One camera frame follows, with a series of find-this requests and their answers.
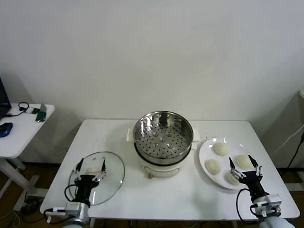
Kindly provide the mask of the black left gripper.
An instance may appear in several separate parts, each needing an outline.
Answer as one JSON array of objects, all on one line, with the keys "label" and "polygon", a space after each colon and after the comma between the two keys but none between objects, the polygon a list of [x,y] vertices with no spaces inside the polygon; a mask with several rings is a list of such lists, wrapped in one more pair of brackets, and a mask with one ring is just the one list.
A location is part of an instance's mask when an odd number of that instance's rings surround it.
[{"label": "black left gripper", "polygon": [[[76,167],[72,170],[72,174],[79,176],[84,158],[82,158]],[[84,203],[87,206],[91,206],[89,197],[91,190],[98,186],[98,182],[106,176],[106,164],[103,160],[100,169],[95,171],[95,175],[81,175],[80,178],[75,179],[75,185],[77,187],[76,196],[74,202]]]}]

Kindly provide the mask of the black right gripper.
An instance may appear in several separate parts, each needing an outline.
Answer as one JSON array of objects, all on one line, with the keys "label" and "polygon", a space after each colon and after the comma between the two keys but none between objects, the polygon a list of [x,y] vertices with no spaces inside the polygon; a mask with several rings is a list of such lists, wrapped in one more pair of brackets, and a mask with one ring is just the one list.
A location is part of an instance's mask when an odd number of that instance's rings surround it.
[{"label": "black right gripper", "polygon": [[239,180],[240,183],[245,184],[248,187],[251,197],[264,197],[266,192],[260,183],[263,178],[261,173],[262,166],[259,166],[251,155],[248,155],[248,157],[255,168],[255,171],[239,172],[232,159],[229,157],[230,173],[234,178]]}]

